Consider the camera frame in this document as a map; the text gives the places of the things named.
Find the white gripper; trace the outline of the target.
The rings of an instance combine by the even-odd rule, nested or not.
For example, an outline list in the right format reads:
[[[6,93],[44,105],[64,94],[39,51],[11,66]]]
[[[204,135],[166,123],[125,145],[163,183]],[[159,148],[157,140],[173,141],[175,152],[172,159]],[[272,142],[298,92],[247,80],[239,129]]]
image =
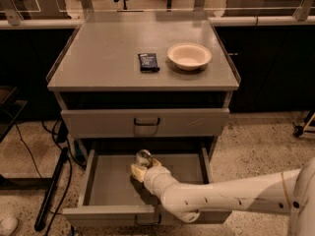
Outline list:
[[[155,158],[150,169],[133,163],[131,173],[138,182],[144,182],[146,189],[154,196],[161,196],[168,186],[178,183],[171,172],[161,166],[161,163]]]

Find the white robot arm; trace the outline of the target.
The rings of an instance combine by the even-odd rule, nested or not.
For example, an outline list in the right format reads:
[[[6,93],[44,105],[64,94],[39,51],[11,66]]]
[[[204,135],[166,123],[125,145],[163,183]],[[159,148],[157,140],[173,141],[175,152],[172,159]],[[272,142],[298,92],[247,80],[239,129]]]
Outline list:
[[[131,172],[184,222],[205,209],[287,213],[287,236],[315,236],[315,159],[297,170],[206,185],[178,182],[157,160],[151,166],[133,163]]]

